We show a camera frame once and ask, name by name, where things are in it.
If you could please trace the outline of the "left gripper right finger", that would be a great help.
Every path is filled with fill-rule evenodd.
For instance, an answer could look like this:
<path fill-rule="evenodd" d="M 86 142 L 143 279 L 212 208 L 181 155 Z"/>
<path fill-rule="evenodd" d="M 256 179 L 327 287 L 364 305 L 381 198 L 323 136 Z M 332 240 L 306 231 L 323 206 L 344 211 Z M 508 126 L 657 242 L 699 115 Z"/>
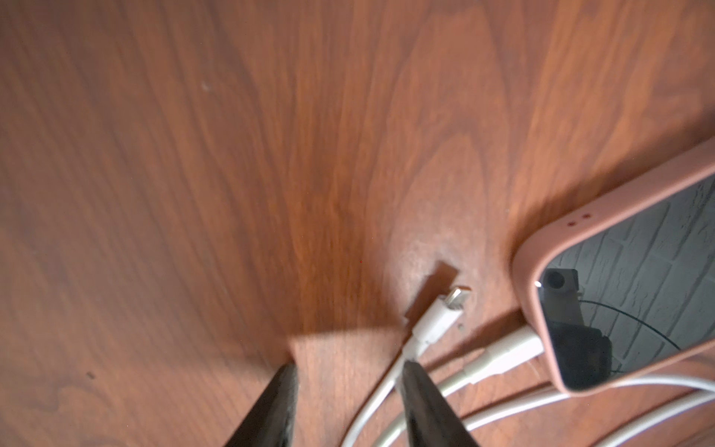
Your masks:
<path fill-rule="evenodd" d="M 400 396 L 410 446 L 479 446 L 420 363 L 404 363 Z"/>

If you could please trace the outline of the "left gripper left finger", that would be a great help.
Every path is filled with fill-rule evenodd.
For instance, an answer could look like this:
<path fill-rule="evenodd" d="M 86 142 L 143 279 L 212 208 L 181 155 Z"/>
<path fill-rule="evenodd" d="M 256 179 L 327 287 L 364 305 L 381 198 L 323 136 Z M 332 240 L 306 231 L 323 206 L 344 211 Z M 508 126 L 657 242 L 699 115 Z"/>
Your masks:
<path fill-rule="evenodd" d="M 225 446 L 292 446 L 298 391 L 296 364 L 282 365 Z"/>

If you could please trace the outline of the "black phone pink case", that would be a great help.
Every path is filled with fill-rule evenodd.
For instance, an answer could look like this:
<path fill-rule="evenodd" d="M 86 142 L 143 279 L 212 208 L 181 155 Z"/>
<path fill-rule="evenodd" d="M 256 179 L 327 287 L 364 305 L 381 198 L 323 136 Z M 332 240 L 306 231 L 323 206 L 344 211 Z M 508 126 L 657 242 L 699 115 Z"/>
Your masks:
<path fill-rule="evenodd" d="M 564 393 L 593 394 L 713 349 L 713 141 L 537 230 L 511 277 Z"/>

